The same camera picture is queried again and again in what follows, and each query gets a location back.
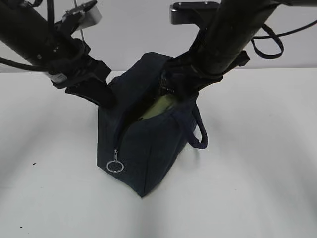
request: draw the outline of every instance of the metal bracket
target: metal bracket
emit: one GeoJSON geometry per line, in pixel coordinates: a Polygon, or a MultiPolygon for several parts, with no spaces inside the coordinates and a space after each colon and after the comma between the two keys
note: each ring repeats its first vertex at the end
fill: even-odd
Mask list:
{"type": "Polygon", "coordinates": [[[212,1],[174,3],[170,6],[171,24],[195,24],[200,30],[205,30],[219,6],[220,4],[212,1]]]}

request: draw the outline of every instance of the dark blue bag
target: dark blue bag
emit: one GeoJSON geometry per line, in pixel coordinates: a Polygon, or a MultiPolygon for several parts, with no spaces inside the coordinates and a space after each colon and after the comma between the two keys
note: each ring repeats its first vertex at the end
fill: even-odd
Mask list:
{"type": "Polygon", "coordinates": [[[198,94],[158,116],[135,120],[153,103],[169,59],[157,53],[143,55],[111,82],[118,105],[112,110],[99,108],[97,165],[141,197],[162,181],[187,142],[199,149],[208,144],[196,105],[198,94]],[[201,142],[193,134],[197,125],[201,142]]]}

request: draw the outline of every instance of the wire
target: wire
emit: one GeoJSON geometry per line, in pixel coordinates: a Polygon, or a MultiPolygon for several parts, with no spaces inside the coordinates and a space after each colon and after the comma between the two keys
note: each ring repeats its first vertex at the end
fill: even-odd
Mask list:
{"type": "Polygon", "coordinates": [[[10,61],[8,59],[0,57],[0,63],[5,64],[10,67],[19,68],[26,71],[34,71],[34,72],[48,72],[49,69],[43,66],[32,66],[22,63],[17,63],[14,61],[10,61]]]}
{"type": "MultiPolygon", "coordinates": [[[[300,32],[300,31],[303,31],[303,30],[306,30],[314,25],[317,24],[317,20],[316,21],[313,21],[312,23],[306,25],[306,26],[303,26],[303,27],[300,27],[298,29],[295,29],[295,30],[292,30],[292,31],[288,31],[288,32],[285,32],[285,33],[281,33],[281,34],[278,34],[277,37],[283,37],[283,36],[288,36],[288,35],[291,35],[291,34],[294,34],[294,33],[297,33],[297,32],[300,32]]],[[[261,39],[271,39],[272,37],[271,36],[255,36],[253,37],[253,39],[255,40],[261,40],[261,39]]]]}
{"type": "MultiPolygon", "coordinates": [[[[74,5],[75,5],[75,7],[77,7],[77,0],[74,0],[74,5]]],[[[81,39],[82,39],[83,42],[84,42],[84,41],[85,41],[85,38],[84,38],[84,32],[83,32],[82,29],[80,30],[80,35],[81,35],[81,39]]]]}
{"type": "Polygon", "coordinates": [[[48,25],[49,30],[54,32],[55,30],[55,6],[54,0],[47,0],[48,1],[48,25]]]}

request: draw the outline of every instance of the zipper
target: zipper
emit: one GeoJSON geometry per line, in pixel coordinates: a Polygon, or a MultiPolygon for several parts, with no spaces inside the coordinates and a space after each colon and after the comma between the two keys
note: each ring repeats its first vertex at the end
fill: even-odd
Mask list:
{"type": "Polygon", "coordinates": [[[121,120],[120,120],[120,123],[118,126],[118,133],[116,133],[118,136],[115,136],[115,142],[114,142],[114,156],[113,156],[113,159],[114,161],[116,161],[117,163],[120,163],[119,160],[118,160],[118,156],[119,156],[119,153],[120,153],[120,147],[121,147],[121,144],[122,144],[122,141],[123,141],[123,138],[127,132],[127,130],[130,128],[130,126],[135,123],[137,121],[137,119],[143,115],[146,110],[153,104],[153,102],[155,101],[156,99],[156,90],[157,87],[155,86],[152,86],[152,89],[146,94],[146,95],[142,95],[142,97],[137,100],[136,103],[134,103],[133,105],[131,105],[130,107],[128,107],[128,109],[126,110],[126,112],[122,115],[121,117],[121,120]],[[127,119],[126,118],[126,115],[128,115],[131,111],[133,111],[135,108],[139,108],[140,107],[140,103],[141,102],[145,102],[147,104],[147,106],[145,108],[141,108],[141,110],[135,114],[132,119],[128,122],[125,123],[125,120],[127,119]]]}

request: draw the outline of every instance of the white wall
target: white wall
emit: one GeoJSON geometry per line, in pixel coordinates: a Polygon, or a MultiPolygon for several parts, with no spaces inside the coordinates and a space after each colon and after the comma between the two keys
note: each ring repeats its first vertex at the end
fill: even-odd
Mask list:
{"type": "MultiPolygon", "coordinates": [[[[73,7],[73,0],[55,2],[56,20],[61,19],[65,11],[73,7]]],[[[104,18],[98,26],[85,31],[86,40],[92,47],[92,55],[107,63],[113,71],[125,71],[146,52],[154,51],[173,57],[184,53],[196,37],[197,28],[194,25],[170,24],[169,6],[174,2],[177,1],[99,0],[99,9],[104,18]]],[[[45,4],[39,8],[44,17],[45,8],[45,4]]],[[[316,16],[317,7],[281,6],[269,19],[268,25],[277,33],[282,33],[310,23],[316,16]]],[[[316,38],[316,27],[283,37],[285,53],[281,58],[274,60],[260,58],[248,45],[247,51],[251,61],[247,68],[316,67],[316,38]]],[[[271,40],[258,41],[258,45],[269,54],[279,50],[271,40]]],[[[0,55],[23,61],[3,44],[0,44],[0,55]]]]}
{"type": "Polygon", "coordinates": [[[315,238],[316,74],[236,70],[201,92],[208,149],[143,200],[96,167],[95,105],[2,74],[0,237],[315,238]]]}

